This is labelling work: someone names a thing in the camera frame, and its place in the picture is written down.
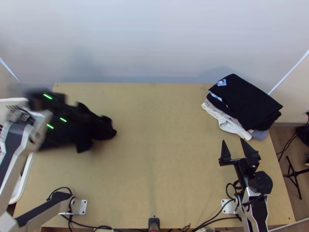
stack of folded clothes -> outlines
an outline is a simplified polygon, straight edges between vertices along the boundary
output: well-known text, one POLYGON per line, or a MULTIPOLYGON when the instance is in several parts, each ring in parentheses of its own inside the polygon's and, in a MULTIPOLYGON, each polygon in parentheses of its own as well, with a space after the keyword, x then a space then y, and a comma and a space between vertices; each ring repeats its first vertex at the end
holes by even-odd
POLYGON ((231 74, 209 89, 202 107, 218 119, 222 130, 246 140, 252 137, 262 140, 280 117, 282 105, 259 88, 231 74))

black cable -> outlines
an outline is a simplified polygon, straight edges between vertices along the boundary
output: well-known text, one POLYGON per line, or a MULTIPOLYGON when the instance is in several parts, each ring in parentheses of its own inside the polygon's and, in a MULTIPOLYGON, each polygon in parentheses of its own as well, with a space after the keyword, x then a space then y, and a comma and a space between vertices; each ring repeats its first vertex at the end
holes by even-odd
MULTIPOLYGON (((57 189, 55 189, 54 191, 52 191, 51 194, 48 196, 48 198, 47 198, 46 200, 49 201, 49 200, 51 199, 52 195, 53 195, 56 191, 58 191, 58 190, 60 190, 60 189, 67 189, 67 190, 69 191, 69 193, 72 194, 72 191, 71 191, 70 188, 68 188, 68 187, 60 187, 60 188, 57 188, 57 189)), ((67 217, 64 216, 64 215, 61 215, 61 216, 62 216, 63 218, 65 218, 65 219, 68 221, 68 228, 69 228, 70 232, 73 232, 73 231, 72 231, 72 228, 71 228, 71 223, 76 224, 76 225, 79 225, 79 226, 81 226, 81 227, 85 227, 85 228, 92 228, 92 229, 95 229, 95 231, 96 231, 97 229, 112 230, 112 228, 111 228, 110 226, 106 226, 106 225, 101 225, 101 226, 98 226, 98 227, 94 227, 94 226, 83 225, 83 224, 77 223, 77 222, 75 222, 75 221, 72 220, 73 215, 70 215, 69 218, 67 218, 67 217)))
POLYGON ((219 218, 219 219, 216 219, 216 220, 213 220, 212 222, 209 222, 207 224, 204 225, 204 227, 214 223, 214 222, 218 222, 218 221, 222 221, 222 220, 228 220, 228 219, 239 219, 239 217, 230 217, 230 218, 219 218))
POLYGON ((225 187, 225 192, 226 192, 226 195, 229 197, 229 199, 232 199, 233 201, 235 201, 235 198, 232 198, 232 197, 229 195, 229 193, 228 193, 228 187, 229 187, 230 185, 234 188, 235 193, 237 193, 236 187, 235 187, 232 183, 228 183, 228 184, 226 185, 226 187, 225 187))
MULTIPOLYGON (((61 214, 60 214, 60 216, 62 216, 62 217, 65 218, 66 220, 69 220, 69 219, 68 219, 66 216, 64 216, 64 215, 61 215, 61 214)), ((81 226, 81 227, 85 227, 85 228, 112 230, 112 228, 111 228, 110 226, 107 226, 107 225, 101 225, 101 226, 98 226, 98 227, 96 227, 96 226, 90 226, 90 225, 84 225, 84 224, 80 224, 80 223, 78 223, 78 222, 75 222, 75 221, 73 221, 72 219, 70 220, 70 222, 73 223, 73 224, 79 225, 79 226, 81 226)))
POLYGON ((261 195, 255 197, 255 198, 252 199, 251 201, 248 201, 248 202, 246 202, 246 203, 243 203, 243 206, 247 206, 247 205, 253 204, 254 202, 257 202, 259 199, 261 199, 262 197, 264 197, 264 194, 261 194, 261 195))
MULTIPOLYGON (((306 115, 308 116, 308 120, 305 124, 305 126, 308 125, 309 123, 309 112, 306 112, 306 115)), ((278 159, 278 162, 281 160, 283 153, 289 148, 289 146, 291 145, 292 141, 297 137, 298 135, 296 134, 296 132, 291 136, 291 138, 286 142, 286 144, 283 147, 283 150, 281 152, 276 153, 276 155, 281 154, 281 156, 278 159)))
POLYGON ((213 216, 211 219, 207 220, 206 222, 203 222, 203 223, 200 224, 198 227, 194 228, 194 229, 192 230, 192 232, 195 232, 195 231, 197 231, 198 229, 200 229, 200 228, 202 228, 202 227, 205 227, 205 224, 208 223, 209 221, 211 221, 212 219, 216 218, 216 217, 222 212, 222 210, 224 209, 224 207, 225 207, 228 203, 230 203, 231 201, 235 201, 235 199, 233 198, 233 199, 227 201, 227 202, 222 206, 222 208, 219 210, 219 212, 218 212, 215 216, 213 216))
POLYGON ((278 162, 280 162, 280 160, 281 160, 281 158, 282 158, 282 156, 283 156, 283 153, 289 148, 290 144, 292 143, 292 141, 293 141, 296 137, 298 137, 298 135, 295 135, 295 137, 293 137, 293 138, 290 140, 289 145, 288 145, 286 148, 284 148, 282 152, 280 152, 280 153, 281 153, 281 156, 279 157, 278 162))
POLYGON ((236 180, 236 181, 233 183, 233 186, 235 187, 236 190, 241 190, 241 186, 236 186, 238 183, 239 183, 239 180, 236 180))
POLYGON ((73 218, 73 215, 70 215, 70 216, 69 216, 69 220, 68 220, 68 227, 69 227, 69 231, 70 231, 70 232, 73 232, 73 231, 72 231, 72 228, 71 228, 71 220, 72 220, 72 218, 73 218))
POLYGON ((182 228, 180 232, 187 232, 188 229, 190 229, 190 226, 191 226, 191 223, 189 223, 189 225, 186 225, 184 228, 182 228))
POLYGON ((72 194, 72 191, 71 191, 70 188, 68 188, 68 187, 59 187, 58 189, 55 189, 54 191, 51 192, 51 194, 48 196, 48 198, 46 199, 46 201, 49 201, 49 200, 51 199, 51 196, 52 196, 56 191, 58 191, 58 190, 60 190, 60 189, 67 189, 67 190, 69 190, 69 193, 72 194))

logo patch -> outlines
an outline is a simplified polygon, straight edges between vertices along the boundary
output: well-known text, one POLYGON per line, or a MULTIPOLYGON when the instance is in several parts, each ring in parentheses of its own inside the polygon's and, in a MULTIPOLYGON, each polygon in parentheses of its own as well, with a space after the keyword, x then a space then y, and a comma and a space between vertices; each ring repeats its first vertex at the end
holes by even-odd
POLYGON ((226 79, 222 79, 217 82, 217 86, 225 86, 225 85, 226 85, 226 79))

wooden table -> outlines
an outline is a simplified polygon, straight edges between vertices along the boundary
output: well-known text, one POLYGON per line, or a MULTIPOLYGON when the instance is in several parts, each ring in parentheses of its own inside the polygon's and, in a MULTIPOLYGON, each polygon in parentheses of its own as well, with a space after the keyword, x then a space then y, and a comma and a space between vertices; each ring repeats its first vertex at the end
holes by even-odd
MULTIPOLYGON (((73 146, 36 154, 15 216, 43 203, 60 187, 87 199, 87 212, 74 220, 113 228, 146 228, 159 217, 162 228, 192 227, 209 219, 237 179, 233 166, 220 167, 224 139, 232 158, 244 157, 238 135, 222 131, 200 106, 211 84, 58 83, 68 103, 86 104, 113 119, 116 137, 77 154, 73 146)), ((258 170, 273 180, 269 225, 295 222, 289 196, 268 135, 249 144, 260 152, 258 170)), ((56 216, 44 226, 67 227, 56 216)), ((241 226, 223 220, 214 227, 241 226)))

green led light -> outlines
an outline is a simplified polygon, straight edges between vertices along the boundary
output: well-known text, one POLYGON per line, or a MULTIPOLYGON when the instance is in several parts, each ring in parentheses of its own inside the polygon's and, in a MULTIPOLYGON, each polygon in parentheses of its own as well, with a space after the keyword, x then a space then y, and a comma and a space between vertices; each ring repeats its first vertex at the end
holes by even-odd
POLYGON ((47 126, 48 126, 49 128, 51 128, 51 129, 54 129, 54 127, 53 127, 53 126, 51 126, 51 125, 49 125, 49 124, 47 124, 47 126))
POLYGON ((48 99, 53 99, 51 96, 47 95, 47 94, 43 94, 45 97, 47 97, 48 99))
POLYGON ((64 118, 60 118, 60 120, 64 121, 65 123, 67 122, 64 118))

